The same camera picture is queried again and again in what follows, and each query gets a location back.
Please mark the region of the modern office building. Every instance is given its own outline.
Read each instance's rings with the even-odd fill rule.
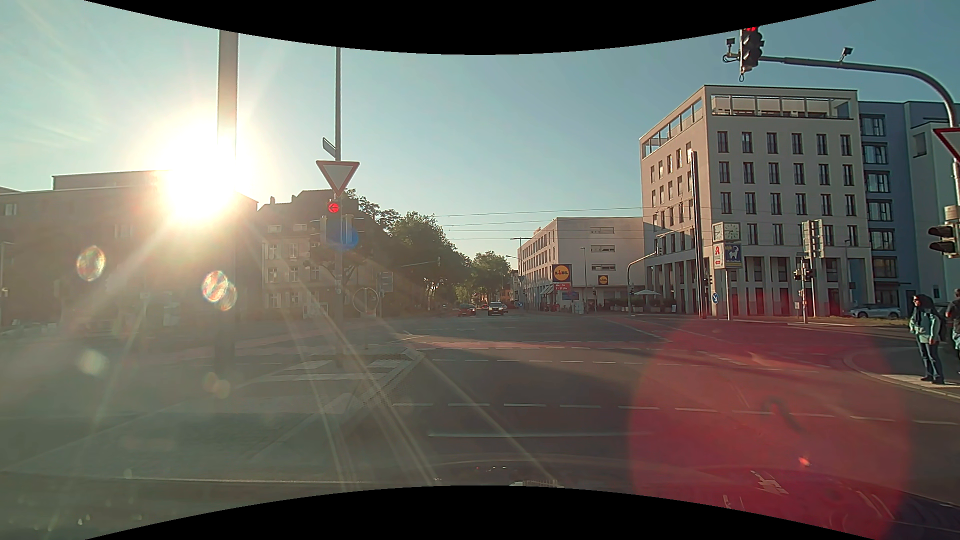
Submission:
[[[644,261],[648,288],[693,312],[696,302],[680,308],[679,300],[695,296],[690,276],[699,260],[710,313],[725,314],[729,299],[734,315],[797,314],[802,223],[823,220],[825,256],[811,262],[808,312],[872,302],[858,118],[855,90],[703,86],[684,100],[639,141],[643,219],[660,253]],[[699,165],[702,251],[692,241],[690,150]],[[716,268],[715,224],[739,230],[728,239],[742,249],[739,267]]]

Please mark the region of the road sign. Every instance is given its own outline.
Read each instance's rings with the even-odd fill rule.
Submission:
[[[937,128],[933,133],[950,150],[953,158],[960,161],[960,128]]]
[[[357,172],[360,161],[317,160],[317,166],[320,167],[320,172],[324,173],[326,182],[330,184],[334,193],[339,197],[344,192],[344,189],[347,189],[347,184],[349,184],[350,179],[353,178],[353,173]]]
[[[553,282],[554,283],[570,283],[572,278],[573,278],[573,275],[570,272],[569,264],[553,265]]]

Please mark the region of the building facade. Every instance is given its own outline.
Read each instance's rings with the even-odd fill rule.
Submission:
[[[516,252],[521,283],[519,298],[530,309],[558,306],[588,310],[626,303],[627,267],[645,255],[641,217],[558,217],[534,231]],[[553,285],[553,265],[568,265],[569,291]],[[636,287],[643,282],[639,265],[631,271]]]
[[[802,223],[822,219],[825,257],[811,262],[817,277],[815,287],[807,284],[808,312],[872,302],[858,114],[855,90],[703,86],[685,100],[639,142],[644,221],[660,253],[645,261],[648,287],[686,313],[699,300],[709,313],[726,314],[729,299],[733,315],[798,314],[793,271],[804,259]],[[691,150],[702,251],[692,245]],[[715,268],[718,223],[739,225],[739,268]],[[708,277],[701,295],[689,278],[697,261]],[[713,293],[717,302],[708,300]]]

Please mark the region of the traffic light pole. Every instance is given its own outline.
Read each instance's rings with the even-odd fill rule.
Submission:
[[[950,96],[950,93],[947,89],[940,84],[939,81],[931,77],[930,75],[923,73],[923,71],[917,69],[911,69],[909,67],[895,67],[892,65],[876,65],[872,63],[850,63],[846,61],[824,61],[824,60],[813,60],[813,59],[800,59],[800,58],[789,58],[789,57],[768,57],[760,56],[760,61],[775,61],[779,63],[785,63],[787,65],[805,65],[809,67],[834,67],[837,69],[852,69],[854,71],[871,71],[874,73],[892,73],[894,75],[906,75],[908,77],[913,77],[915,79],[920,79],[921,81],[927,83],[937,94],[940,95],[940,98],[944,100],[944,105],[947,106],[947,120],[951,128],[958,128],[960,125],[957,124],[957,115],[956,107],[954,106],[953,98]],[[954,189],[956,191],[957,205],[960,205],[960,161],[956,159],[953,160],[953,182]]]

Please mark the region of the curb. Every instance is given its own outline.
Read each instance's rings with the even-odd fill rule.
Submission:
[[[913,347],[903,347],[902,349],[903,349],[903,350],[912,350]],[[871,378],[871,379],[873,379],[873,380],[878,380],[878,381],[881,381],[881,382],[886,382],[886,383],[888,383],[888,384],[894,384],[894,385],[899,386],[899,387],[901,387],[901,388],[908,388],[908,389],[913,390],[913,391],[915,391],[915,392],[923,392],[923,393],[925,393],[925,394],[931,394],[931,395],[934,395],[934,396],[936,396],[936,397],[938,397],[938,398],[947,398],[947,399],[950,400],[950,401],[960,402],[960,395],[951,394],[951,393],[949,393],[949,392],[941,392],[940,390],[934,390],[933,388],[926,388],[926,387],[924,387],[924,386],[919,386],[919,385],[917,385],[917,384],[910,384],[909,382],[903,382],[903,381],[896,380],[896,379],[889,379],[889,378],[884,377],[883,375],[881,375],[881,374],[879,374],[879,373],[874,373],[874,372],[867,371],[867,370],[861,368],[860,366],[856,365],[856,363],[853,362],[853,358],[854,358],[855,356],[863,355],[863,354],[865,354],[865,353],[867,353],[867,351],[860,351],[860,352],[858,352],[858,353],[852,353],[852,354],[850,354],[850,355],[844,356],[844,358],[843,358],[843,363],[846,364],[846,366],[849,367],[850,369],[852,369],[852,370],[854,370],[855,372],[859,373],[860,375],[863,375],[863,376],[865,376],[865,377],[869,377],[869,378]]]

